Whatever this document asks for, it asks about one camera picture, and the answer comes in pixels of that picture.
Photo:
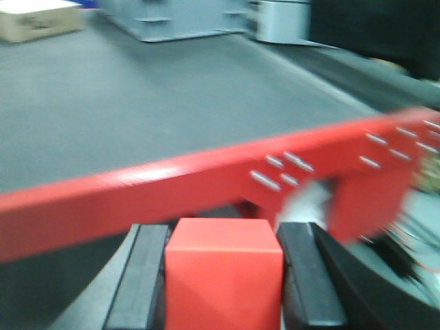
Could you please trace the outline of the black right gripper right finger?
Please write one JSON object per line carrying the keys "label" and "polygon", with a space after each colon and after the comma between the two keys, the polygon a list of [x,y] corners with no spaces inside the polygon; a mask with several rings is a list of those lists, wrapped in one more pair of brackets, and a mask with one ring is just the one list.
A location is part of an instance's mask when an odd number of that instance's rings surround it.
{"label": "black right gripper right finger", "polygon": [[439,309],[398,288],[315,223],[279,225],[286,329],[438,329]]}

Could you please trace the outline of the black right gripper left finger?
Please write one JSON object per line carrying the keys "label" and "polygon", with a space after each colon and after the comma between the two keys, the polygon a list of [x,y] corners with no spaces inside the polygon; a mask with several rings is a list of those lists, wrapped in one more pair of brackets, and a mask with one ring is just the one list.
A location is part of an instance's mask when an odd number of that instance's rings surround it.
{"label": "black right gripper left finger", "polygon": [[163,329],[167,225],[135,224],[52,329]]}

